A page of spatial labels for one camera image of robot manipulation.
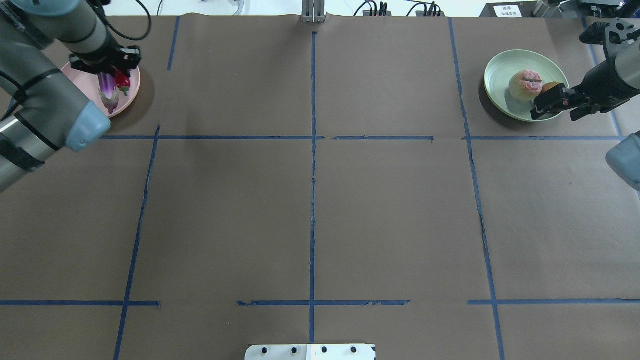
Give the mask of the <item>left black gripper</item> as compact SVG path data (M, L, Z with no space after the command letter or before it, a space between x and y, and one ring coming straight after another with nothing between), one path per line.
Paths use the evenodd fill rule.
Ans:
M129 76L142 61L142 53L138 46L111 47L104 54L91 58L88 54L69 55L72 69L90 75L106 74L114 76L117 72Z

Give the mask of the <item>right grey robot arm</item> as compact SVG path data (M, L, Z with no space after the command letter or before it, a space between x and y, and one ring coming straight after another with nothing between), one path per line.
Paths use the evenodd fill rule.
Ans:
M572 121L606 114L640 93L639 28L621 18L594 22L579 36L584 44L600 45L605 60L588 71L572 88L558 84L538 95L530 110L532 120L569 111Z

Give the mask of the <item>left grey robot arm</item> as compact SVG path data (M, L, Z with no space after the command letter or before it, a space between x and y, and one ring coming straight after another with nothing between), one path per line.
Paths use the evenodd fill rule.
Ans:
M130 75L142 59L124 47L107 21L105 0L3 0L1 88L14 104L1 118L1 189L39 170L62 148L80 152L100 139L111 121L46 57L58 41L73 69L90 75Z

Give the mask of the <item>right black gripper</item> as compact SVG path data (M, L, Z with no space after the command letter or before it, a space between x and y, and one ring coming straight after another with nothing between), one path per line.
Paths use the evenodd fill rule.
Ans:
M530 110L533 121L538 121L548 114L569 111L570 120L576 122L601 110L590 96L578 89L567 88L563 83L555 84L547 92L539 94L533 104L534 107Z

